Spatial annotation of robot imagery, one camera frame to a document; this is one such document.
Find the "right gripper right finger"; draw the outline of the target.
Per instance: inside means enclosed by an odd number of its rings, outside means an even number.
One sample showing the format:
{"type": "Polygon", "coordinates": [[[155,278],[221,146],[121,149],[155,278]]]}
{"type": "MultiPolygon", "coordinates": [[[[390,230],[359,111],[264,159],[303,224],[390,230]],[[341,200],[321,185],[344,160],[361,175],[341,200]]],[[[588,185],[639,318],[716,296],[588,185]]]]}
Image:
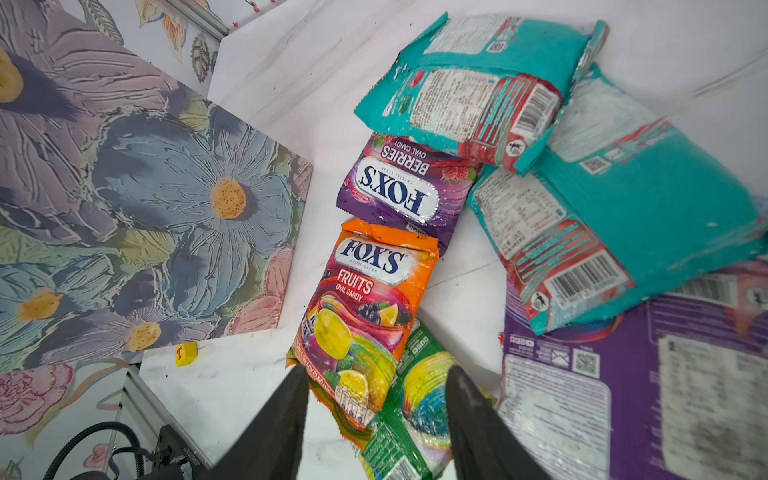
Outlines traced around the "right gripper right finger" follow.
{"type": "Polygon", "coordinates": [[[457,478],[535,480],[549,477],[458,365],[448,371],[445,396],[457,478]]]}

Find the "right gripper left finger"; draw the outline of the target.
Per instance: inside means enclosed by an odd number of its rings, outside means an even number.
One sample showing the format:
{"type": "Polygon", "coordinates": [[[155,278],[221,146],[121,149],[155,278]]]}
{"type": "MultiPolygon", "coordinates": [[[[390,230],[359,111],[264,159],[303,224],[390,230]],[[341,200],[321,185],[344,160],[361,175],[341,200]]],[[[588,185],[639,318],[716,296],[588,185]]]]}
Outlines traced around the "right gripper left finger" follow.
{"type": "Polygon", "coordinates": [[[210,479],[295,479],[302,458],[309,396],[306,369],[294,366],[242,435],[209,472],[210,479]]]}

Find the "orange Fox's fruits candy bag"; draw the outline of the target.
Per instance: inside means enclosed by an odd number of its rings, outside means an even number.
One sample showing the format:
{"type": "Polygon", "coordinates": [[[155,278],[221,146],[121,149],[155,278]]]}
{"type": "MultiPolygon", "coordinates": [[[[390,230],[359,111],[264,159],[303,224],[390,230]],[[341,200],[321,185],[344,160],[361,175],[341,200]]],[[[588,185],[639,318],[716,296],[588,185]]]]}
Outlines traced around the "orange Fox's fruits candy bag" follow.
{"type": "Polygon", "coordinates": [[[439,257],[427,235],[341,226],[290,352],[357,430],[385,403],[439,257]]]}

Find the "purple snack packet back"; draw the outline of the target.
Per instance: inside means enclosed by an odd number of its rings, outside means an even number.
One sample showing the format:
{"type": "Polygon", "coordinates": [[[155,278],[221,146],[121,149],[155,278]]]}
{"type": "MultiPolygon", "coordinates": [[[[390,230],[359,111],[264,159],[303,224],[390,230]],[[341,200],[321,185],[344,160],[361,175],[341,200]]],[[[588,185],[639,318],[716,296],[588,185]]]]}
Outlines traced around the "purple snack packet back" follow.
{"type": "Polygon", "coordinates": [[[535,334],[506,293],[498,413],[555,479],[767,475],[767,261],[535,334]]]}

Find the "floral paper gift bag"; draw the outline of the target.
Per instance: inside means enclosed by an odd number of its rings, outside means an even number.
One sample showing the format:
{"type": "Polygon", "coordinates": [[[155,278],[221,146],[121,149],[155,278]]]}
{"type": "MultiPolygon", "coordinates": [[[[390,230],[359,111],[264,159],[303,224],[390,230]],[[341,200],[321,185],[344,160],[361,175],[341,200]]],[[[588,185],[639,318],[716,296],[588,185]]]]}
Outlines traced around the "floral paper gift bag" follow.
{"type": "Polygon", "coordinates": [[[1,369],[278,324],[309,162],[124,48],[1,5],[1,369]]]}

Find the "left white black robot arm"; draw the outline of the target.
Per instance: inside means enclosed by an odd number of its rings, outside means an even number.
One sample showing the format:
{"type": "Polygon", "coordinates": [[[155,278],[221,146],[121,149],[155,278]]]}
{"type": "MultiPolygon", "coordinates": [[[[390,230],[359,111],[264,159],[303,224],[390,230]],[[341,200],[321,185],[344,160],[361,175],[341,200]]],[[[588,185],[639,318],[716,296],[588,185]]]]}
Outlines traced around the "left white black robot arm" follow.
{"type": "Polygon", "coordinates": [[[125,447],[108,452],[106,470],[88,470],[73,479],[120,479],[121,470],[116,457],[130,455],[134,460],[136,479],[208,479],[211,467],[203,462],[170,425],[160,429],[153,450],[144,448],[137,434],[128,425],[118,421],[105,421],[86,427],[70,439],[57,453],[46,470],[44,479],[54,479],[64,460],[82,441],[102,431],[121,434],[127,441],[125,447]]]}

